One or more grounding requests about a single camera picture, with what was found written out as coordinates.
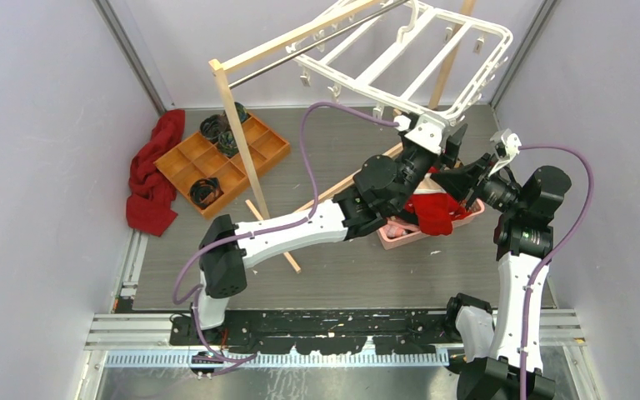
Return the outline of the red santa sock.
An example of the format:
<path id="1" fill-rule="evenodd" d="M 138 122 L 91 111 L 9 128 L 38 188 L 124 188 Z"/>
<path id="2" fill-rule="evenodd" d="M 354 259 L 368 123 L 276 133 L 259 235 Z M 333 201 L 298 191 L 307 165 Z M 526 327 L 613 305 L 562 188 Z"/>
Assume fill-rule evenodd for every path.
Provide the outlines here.
<path id="1" fill-rule="evenodd" d="M 438 170 L 432 167 L 407 200 L 399 217 L 429 236 L 448 236 L 453 223 L 472 213 L 439 186 L 432 178 Z"/>

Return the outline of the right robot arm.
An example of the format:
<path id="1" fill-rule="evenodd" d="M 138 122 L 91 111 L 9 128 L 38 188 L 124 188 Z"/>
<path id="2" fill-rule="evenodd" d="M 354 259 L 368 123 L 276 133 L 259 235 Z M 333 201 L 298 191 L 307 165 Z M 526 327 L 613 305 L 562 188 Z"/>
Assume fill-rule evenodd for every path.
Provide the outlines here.
<path id="1" fill-rule="evenodd" d="M 480 200 L 499 211 L 493 241 L 497 247 L 500 297 L 496 312 L 488 303 L 459 293 L 448 303 L 442 330 L 463 342 L 466 362 L 457 381 L 459 399 L 552 399 L 556 383 L 543 374 L 540 301 L 553 250 L 551 222 L 570 189 L 560 168 L 537 168 L 523 184 L 492 169 L 494 157 L 445 169 L 431 178 L 465 206 Z"/>

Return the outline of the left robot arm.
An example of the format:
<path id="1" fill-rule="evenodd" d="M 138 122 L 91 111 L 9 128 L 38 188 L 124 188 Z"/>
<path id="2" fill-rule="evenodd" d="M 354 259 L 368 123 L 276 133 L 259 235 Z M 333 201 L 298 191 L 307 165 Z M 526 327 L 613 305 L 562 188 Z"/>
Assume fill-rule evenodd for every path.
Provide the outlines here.
<path id="1" fill-rule="evenodd" d="M 450 130 L 447 140 L 429 148 L 421 141 L 433 131 L 426 122 L 402 131 L 396 157 L 370 157 L 348 187 L 302 212 L 256 222 L 216 217 L 199 245 L 201 287 L 192 297 L 192 336 L 214 344 L 230 298 L 248 286 L 246 271 L 281 253 L 365 237 L 395 220 L 424 226 L 427 234 L 451 231 L 456 213 L 441 204 L 449 196 L 420 185 L 441 167 L 454 168 L 467 127 Z"/>

